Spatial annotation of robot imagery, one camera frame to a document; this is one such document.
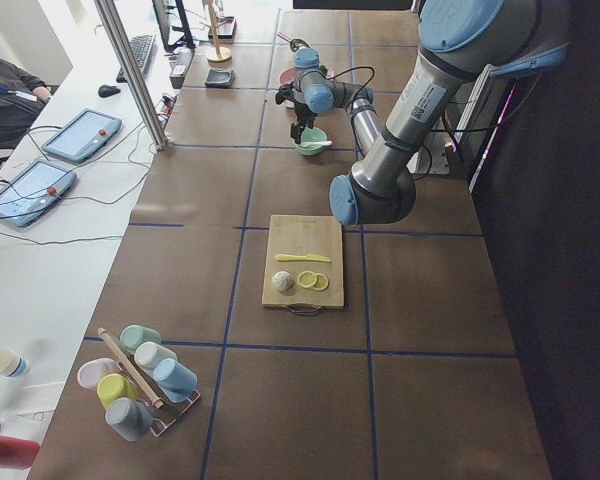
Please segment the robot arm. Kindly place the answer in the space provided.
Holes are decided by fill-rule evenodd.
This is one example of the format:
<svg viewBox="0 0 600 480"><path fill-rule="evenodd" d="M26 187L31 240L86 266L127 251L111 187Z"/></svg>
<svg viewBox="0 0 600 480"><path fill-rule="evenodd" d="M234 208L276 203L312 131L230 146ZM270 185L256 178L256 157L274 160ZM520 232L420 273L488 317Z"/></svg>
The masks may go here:
<svg viewBox="0 0 600 480"><path fill-rule="evenodd" d="M335 177L329 202L343 225L388 224L406 217L416 198L407 168L458 89L488 65L494 76L524 77L562 63L568 46L568 1L428 1L420 16L414 71L385 123L370 90L329 79L316 50L294 56L294 79L280 86L277 103L290 101L294 142L316 116L333 108L349 114L364 155Z"/></svg>

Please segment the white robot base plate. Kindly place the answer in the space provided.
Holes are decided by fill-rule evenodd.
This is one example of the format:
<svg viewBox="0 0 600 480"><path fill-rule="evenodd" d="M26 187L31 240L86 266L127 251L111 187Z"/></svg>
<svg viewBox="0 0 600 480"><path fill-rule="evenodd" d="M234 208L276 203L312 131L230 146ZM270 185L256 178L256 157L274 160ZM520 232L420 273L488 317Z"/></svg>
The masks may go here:
<svg viewBox="0 0 600 480"><path fill-rule="evenodd" d="M442 132L429 134L420 150L415 153L407 164L409 172L413 175L446 175L450 172L446 155L446 142L448 135Z"/></svg>

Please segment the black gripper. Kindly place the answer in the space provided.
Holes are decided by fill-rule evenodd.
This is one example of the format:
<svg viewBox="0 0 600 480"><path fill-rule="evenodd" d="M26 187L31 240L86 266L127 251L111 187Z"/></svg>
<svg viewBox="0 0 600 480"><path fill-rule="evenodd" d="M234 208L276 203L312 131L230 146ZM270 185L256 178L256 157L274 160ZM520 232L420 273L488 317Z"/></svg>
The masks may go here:
<svg viewBox="0 0 600 480"><path fill-rule="evenodd" d="M315 113L305 103L295 100L294 111L296 114L296 123L290 127L290 136L295 144L301 143L303 128L313 128Z"/></svg>

